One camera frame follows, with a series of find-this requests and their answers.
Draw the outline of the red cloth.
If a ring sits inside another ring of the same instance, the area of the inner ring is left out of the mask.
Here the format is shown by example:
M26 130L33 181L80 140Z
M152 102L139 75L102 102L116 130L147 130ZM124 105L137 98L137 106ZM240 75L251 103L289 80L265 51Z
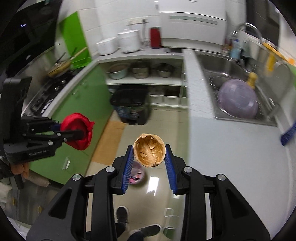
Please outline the red cloth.
M85 150L91 143L93 136L94 121L90 121L81 113L73 113L64 118L61 123L60 131L70 134L65 137L65 143L74 149Z

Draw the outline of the black blue trash bin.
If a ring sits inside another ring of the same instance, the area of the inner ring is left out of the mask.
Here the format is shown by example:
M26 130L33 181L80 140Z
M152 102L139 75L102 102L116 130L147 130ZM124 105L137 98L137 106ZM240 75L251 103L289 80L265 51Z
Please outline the black blue trash bin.
M110 98L123 123L145 125L150 116L150 99L147 88L119 88Z

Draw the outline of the gas stove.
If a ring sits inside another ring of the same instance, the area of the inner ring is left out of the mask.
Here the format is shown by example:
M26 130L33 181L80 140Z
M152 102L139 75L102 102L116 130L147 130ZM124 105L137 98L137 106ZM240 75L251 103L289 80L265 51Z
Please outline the gas stove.
M22 115L42 116L49 104L72 79L69 75L50 78L33 100L25 108Z

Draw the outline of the cardboard floor mat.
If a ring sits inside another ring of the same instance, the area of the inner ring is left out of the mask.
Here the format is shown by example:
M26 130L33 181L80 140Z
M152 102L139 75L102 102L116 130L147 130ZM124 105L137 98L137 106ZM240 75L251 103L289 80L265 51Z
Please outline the cardboard floor mat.
M121 121L108 121L93 153L92 162L106 166L113 163L125 127L126 124Z

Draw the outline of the left black shoe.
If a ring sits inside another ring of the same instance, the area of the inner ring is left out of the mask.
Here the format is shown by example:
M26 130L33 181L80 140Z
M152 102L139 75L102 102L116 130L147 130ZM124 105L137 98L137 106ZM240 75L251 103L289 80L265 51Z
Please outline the left black shoe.
M128 224L129 210L125 206L119 206L116 210L116 219L118 223Z

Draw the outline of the pink small waste basket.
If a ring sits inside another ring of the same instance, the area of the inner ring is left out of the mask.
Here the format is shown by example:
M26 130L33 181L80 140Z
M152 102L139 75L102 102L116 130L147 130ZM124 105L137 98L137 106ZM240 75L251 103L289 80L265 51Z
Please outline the pink small waste basket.
M140 184L145 177L144 166L139 162L134 161L132 165L132 171L129 178L129 185L138 185Z

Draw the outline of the pale blue basin on shelf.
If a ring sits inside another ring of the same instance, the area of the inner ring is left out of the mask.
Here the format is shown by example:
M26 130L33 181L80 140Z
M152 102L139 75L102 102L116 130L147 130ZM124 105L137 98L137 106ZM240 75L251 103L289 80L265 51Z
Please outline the pale blue basin on shelf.
M129 68L129 63L113 64L108 68L106 74L113 80L119 80L125 78L128 75Z

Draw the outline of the blue patterned vase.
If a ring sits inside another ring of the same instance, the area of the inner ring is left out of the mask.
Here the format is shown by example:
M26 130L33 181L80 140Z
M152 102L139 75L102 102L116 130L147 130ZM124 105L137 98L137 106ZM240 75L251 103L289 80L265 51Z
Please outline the blue patterned vase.
M295 135L296 133L296 122L294 122L293 126L286 131L283 135L280 137L280 142L283 146L285 146Z

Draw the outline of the white square container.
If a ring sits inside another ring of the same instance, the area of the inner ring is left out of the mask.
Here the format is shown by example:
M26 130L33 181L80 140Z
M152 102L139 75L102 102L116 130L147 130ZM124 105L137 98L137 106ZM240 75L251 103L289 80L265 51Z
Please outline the white square container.
M101 40L96 43L96 48L100 56L110 55L119 49L117 37Z

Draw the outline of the steel pot on shelf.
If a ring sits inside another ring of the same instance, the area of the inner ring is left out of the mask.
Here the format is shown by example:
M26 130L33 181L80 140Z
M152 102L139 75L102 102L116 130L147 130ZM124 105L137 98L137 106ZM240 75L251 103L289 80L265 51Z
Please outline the steel pot on shelf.
M132 63L130 69L136 79L144 79L149 76L149 65L144 61Z
M168 63L161 63L155 67L155 70L159 77L168 78L175 71L175 67Z

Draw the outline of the white rice cooker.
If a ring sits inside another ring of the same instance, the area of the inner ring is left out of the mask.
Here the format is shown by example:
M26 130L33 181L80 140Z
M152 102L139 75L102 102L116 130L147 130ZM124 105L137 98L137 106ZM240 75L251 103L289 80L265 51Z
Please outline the white rice cooker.
M117 34L119 47L122 53L133 53L141 48L140 31L125 30Z

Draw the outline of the purple plastic basin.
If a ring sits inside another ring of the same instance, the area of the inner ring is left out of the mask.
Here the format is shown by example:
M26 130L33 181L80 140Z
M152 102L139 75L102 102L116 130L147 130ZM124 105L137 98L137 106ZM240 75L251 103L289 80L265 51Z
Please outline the purple plastic basin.
M243 80L227 80L218 91L218 105L236 118L253 119L258 111L257 95Z

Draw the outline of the red kettle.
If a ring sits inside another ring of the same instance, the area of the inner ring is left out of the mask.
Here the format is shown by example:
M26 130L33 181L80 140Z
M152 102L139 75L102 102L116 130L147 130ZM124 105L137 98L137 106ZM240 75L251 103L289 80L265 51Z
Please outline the red kettle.
M149 30L152 49L162 48L160 27L152 27Z

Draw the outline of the stainless steel sink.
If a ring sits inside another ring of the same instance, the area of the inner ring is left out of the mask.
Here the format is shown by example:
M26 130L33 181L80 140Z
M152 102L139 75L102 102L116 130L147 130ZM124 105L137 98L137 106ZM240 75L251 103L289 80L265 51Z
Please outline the stainless steel sink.
M196 57L209 87L216 119L276 126L273 108L263 90L247 84L248 73L233 59L198 51Z

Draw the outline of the steel faucet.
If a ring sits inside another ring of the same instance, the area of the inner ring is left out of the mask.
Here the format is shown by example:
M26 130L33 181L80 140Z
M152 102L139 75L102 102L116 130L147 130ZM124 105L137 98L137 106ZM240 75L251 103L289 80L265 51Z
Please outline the steel faucet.
M243 32L243 36L246 40L251 40L258 46L262 46L263 39L260 30L253 24L248 22L243 22L234 27L234 30L228 35L229 40L235 40L239 38L239 33Z

